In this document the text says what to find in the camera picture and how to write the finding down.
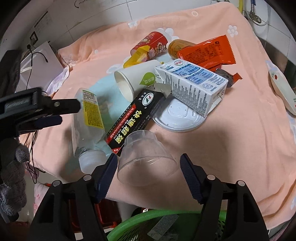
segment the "clear plastic cup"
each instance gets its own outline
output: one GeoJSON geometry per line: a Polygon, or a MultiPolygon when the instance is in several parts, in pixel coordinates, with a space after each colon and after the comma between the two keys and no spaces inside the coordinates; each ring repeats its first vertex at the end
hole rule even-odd
{"type": "Polygon", "coordinates": [[[131,186],[161,182],[178,169],[178,164],[151,131],[135,131],[124,141],[117,178],[131,186]]]}

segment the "milk carton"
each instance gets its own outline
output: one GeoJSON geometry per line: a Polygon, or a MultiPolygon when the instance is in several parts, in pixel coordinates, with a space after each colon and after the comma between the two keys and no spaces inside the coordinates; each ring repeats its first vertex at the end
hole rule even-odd
{"type": "Polygon", "coordinates": [[[196,64],[176,59],[155,68],[156,82],[170,84],[172,95],[206,117],[224,97],[228,80],[196,64]]]}

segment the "bottle label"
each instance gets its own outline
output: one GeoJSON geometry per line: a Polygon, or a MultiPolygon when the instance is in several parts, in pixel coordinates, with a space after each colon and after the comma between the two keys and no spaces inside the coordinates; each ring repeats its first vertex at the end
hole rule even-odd
{"type": "Polygon", "coordinates": [[[96,96],[88,91],[83,90],[83,111],[84,121],[88,126],[104,129],[99,104],[96,96]]]}

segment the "green plastic basket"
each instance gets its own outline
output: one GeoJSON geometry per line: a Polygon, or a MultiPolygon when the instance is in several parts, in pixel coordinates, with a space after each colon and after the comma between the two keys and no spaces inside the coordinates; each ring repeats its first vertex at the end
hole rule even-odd
{"type": "MultiPolygon", "coordinates": [[[[108,241],[155,241],[147,233],[167,215],[178,214],[179,217],[172,225],[174,232],[178,234],[178,241],[192,241],[201,219],[200,211],[169,211],[150,210],[138,214],[115,227],[107,236],[108,241]]],[[[221,240],[226,218],[226,211],[221,211],[216,232],[216,241],[221,240]]]]}

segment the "pink blanket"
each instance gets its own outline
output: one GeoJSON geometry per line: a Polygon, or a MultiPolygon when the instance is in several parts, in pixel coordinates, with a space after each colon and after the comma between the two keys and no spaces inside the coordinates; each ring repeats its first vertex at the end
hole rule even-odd
{"type": "MultiPolygon", "coordinates": [[[[179,161],[187,153],[194,164],[221,181],[244,180],[264,216],[267,228],[289,220],[296,205],[296,146],[282,100],[275,95],[265,60],[268,56],[248,21],[232,4],[219,3],[159,15],[137,23],[119,23],[88,33],[59,54],[73,71],[55,99],[73,98],[123,64],[130,49],[156,28],[172,28],[181,39],[200,43],[227,35],[236,64],[225,66],[242,76],[224,100],[197,129],[186,133],[165,130],[153,121],[148,129],[179,161]]],[[[67,169],[73,155],[71,117],[60,126],[40,131],[34,146],[35,165],[66,180],[82,173],[67,169]]],[[[120,183],[115,175],[107,198],[141,207],[195,210],[181,170],[165,183],[145,188],[120,183]]]]}

